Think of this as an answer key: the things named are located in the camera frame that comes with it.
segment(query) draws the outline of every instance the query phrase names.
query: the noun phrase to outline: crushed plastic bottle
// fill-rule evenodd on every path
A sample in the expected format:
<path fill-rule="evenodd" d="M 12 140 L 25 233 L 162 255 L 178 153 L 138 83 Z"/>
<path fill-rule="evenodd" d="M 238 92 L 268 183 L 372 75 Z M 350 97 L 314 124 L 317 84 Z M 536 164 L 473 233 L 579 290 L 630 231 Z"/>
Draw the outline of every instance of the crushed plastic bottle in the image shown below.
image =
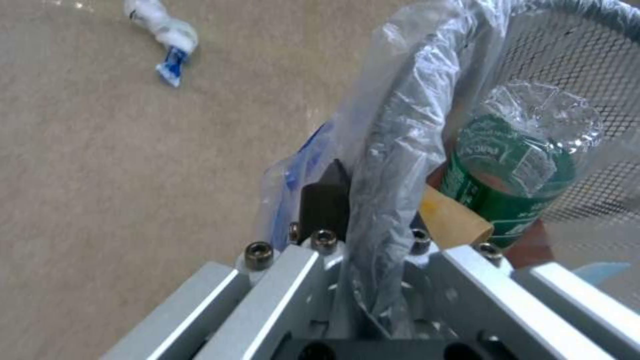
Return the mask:
<path fill-rule="evenodd" d="M 440 190 L 491 222 L 492 243 L 506 248 L 585 172 L 601 138 L 585 99 L 513 81 L 460 131 Z"/>
<path fill-rule="evenodd" d="M 124 0 L 124 12 L 135 24 L 149 30 L 168 52 L 156 71 L 173 87 L 180 85 L 182 64 L 198 46 L 198 34 L 188 23 L 169 16 L 159 0 Z"/>

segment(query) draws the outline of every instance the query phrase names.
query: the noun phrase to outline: green bottle label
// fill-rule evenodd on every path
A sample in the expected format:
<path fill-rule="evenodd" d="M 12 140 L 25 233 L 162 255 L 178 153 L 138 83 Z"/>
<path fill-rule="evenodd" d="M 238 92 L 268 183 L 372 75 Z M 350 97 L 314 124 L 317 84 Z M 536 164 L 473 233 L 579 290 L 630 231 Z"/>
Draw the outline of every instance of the green bottle label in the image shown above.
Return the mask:
<path fill-rule="evenodd" d="M 537 143 L 498 117 L 478 118 L 461 132 L 443 178 L 440 192 L 492 223 L 498 247 L 517 240 L 575 177 L 566 152 L 540 151 Z"/>
<path fill-rule="evenodd" d="M 528 199 L 494 190 L 470 174 L 453 154 L 440 192 L 457 200 L 493 224 L 491 242 L 510 246 L 555 199 Z"/>

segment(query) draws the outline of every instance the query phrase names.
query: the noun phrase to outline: beige carpet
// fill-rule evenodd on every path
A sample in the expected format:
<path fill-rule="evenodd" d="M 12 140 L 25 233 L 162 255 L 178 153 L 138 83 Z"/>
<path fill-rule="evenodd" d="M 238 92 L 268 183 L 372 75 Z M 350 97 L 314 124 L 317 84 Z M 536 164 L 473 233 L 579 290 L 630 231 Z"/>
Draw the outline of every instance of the beige carpet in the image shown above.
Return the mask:
<path fill-rule="evenodd" d="M 89 359 L 252 239 L 259 181 L 337 106 L 389 0 L 166 0 L 182 87 L 121 0 L 0 0 L 0 354 Z"/>

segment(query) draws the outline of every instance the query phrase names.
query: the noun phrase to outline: hex bolt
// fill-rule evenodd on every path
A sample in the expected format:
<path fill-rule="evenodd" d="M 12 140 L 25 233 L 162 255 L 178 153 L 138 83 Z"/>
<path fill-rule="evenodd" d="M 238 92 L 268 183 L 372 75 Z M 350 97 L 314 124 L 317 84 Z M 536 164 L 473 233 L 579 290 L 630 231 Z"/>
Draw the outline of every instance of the hex bolt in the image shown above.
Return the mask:
<path fill-rule="evenodd" d="M 338 246 L 338 239 L 331 230 L 316 230 L 311 234 L 311 249 L 321 255 L 333 254 Z"/>
<path fill-rule="evenodd" d="M 300 223 L 293 221 L 289 224 L 289 243 L 298 244 L 300 239 Z"/>
<path fill-rule="evenodd" d="M 273 264 L 273 247 L 264 241 L 256 241 L 244 249 L 244 263 L 255 271 L 264 270 Z"/>
<path fill-rule="evenodd" d="M 500 266 L 502 251 L 497 246 L 492 243 L 478 243 L 474 245 L 474 248 L 489 262 L 495 266 Z"/>
<path fill-rule="evenodd" d="M 431 245 L 431 237 L 423 229 L 411 229 L 413 234 L 413 246 L 411 246 L 411 255 L 422 255 L 429 251 Z"/>

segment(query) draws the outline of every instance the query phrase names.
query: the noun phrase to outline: cardboard tube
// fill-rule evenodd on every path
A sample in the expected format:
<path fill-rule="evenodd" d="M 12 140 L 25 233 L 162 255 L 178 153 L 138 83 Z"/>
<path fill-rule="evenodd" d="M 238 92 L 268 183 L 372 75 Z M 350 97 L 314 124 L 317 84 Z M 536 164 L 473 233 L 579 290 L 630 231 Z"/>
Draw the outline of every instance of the cardboard tube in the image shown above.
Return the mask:
<path fill-rule="evenodd" d="M 491 223 L 429 185 L 419 212 L 440 250 L 484 242 L 493 233 Z"/>

